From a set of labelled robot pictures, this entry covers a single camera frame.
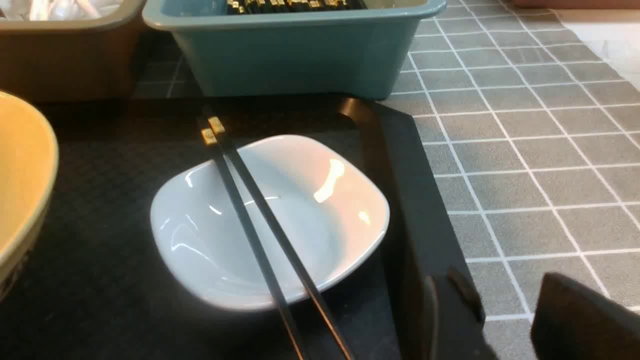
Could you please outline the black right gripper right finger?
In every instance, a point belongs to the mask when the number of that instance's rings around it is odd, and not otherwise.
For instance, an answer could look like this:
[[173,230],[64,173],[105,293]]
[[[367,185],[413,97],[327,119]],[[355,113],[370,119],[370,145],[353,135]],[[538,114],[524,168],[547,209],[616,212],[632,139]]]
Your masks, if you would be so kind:
[[538,360],[638,360],[638,313],[559,272],[542,277],[531,344]]

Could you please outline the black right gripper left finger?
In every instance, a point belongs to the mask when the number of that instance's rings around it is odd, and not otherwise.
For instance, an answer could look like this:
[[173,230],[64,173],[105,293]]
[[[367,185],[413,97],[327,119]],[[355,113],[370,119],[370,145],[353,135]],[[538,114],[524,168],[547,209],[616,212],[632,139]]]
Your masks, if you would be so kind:
[[475,285],[458,269],[425,281],[425,360],[494,360],[483,328],[486,314]]

